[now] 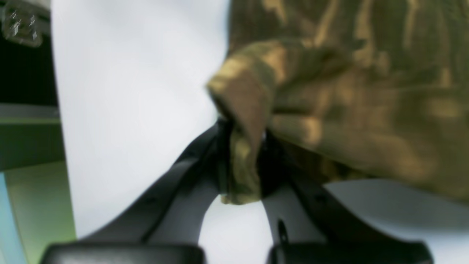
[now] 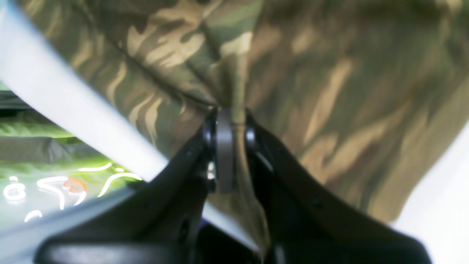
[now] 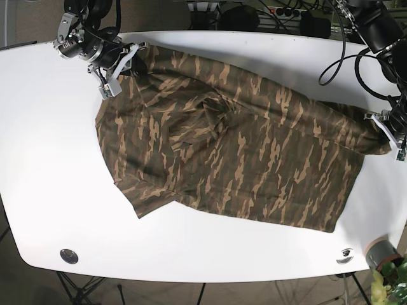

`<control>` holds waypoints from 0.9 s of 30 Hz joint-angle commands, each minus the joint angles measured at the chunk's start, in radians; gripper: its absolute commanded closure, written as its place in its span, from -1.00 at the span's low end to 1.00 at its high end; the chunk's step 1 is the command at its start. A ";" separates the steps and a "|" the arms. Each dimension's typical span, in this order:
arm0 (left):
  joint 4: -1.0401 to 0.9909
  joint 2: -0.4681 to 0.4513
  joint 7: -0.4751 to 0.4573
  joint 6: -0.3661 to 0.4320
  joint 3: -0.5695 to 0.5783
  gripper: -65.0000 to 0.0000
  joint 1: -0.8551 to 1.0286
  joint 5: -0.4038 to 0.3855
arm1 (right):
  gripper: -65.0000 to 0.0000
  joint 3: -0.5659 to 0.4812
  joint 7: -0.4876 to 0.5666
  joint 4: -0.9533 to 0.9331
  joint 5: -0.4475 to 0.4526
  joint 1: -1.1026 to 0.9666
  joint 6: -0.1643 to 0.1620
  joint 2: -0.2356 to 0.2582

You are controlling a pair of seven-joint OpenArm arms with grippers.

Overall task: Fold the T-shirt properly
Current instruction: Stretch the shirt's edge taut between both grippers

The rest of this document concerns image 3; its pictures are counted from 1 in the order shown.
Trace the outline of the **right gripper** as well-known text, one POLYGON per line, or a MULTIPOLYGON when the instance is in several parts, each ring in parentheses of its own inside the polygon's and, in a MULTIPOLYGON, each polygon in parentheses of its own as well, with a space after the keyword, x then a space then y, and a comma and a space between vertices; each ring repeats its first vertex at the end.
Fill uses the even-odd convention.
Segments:
POLYGON ((108 45, 103 41, 91 41, 83 48, 83 60, 89 62, 88 73, 100 81, 99 92, 104 100, 122 92, 118 78, 135 76, 146 72, 146 64, 138 52, 148 48, 148 44, 120 43, 108 45))

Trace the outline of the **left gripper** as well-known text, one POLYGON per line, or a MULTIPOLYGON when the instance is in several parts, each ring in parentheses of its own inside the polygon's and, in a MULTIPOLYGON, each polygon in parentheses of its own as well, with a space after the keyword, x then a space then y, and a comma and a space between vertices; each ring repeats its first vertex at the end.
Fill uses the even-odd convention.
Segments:
POLYGON ((406 131, 397 131, 396 126, 403 126, 396 119, 392 119, 392 111, 382 110, 380 113, 369 112, 364 119, 371 120, 381 129, 389 140, 392 149, 397 150, 397 161, 406 162, 406 131))

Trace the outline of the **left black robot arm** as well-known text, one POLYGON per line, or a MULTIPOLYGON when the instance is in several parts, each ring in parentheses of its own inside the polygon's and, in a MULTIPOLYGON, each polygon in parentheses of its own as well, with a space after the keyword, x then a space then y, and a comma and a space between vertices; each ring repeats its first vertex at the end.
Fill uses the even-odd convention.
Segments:
POLYGON ((406 161, 406 37, 382 1, 334 1, 329 3, 336 16, 347 18, 366 48, 353 55, 358 83, 371 96, 386 100, 391 110, 381 114, 360 108, 330 104, 327 127, 333 135, 346 137, 337 142, 361 154, 381 154, 387 146, 395 147, 398 161, 406 161), (398 96, 385 96, 373 91, 362 80, 360 61, 363 57, 379 61, 385 78, 397 85, 398 96))

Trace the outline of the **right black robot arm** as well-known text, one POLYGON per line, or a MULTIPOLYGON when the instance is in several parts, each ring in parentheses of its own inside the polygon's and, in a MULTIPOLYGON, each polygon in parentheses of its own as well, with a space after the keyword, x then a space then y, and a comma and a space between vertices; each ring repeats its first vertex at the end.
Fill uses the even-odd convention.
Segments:
POLYGON ((125 43, 119 37, 121 29, 121 2, 116 2, 116 24, 100 28, 112 1, 65 1, 64 14, 59 24, 53 47, 63 58, 79 57, 89 63, 87 71, 99 80, 103 100, 122 92, 118 78, 147 73, 146 64, 138 53, 148 43, 125 43))

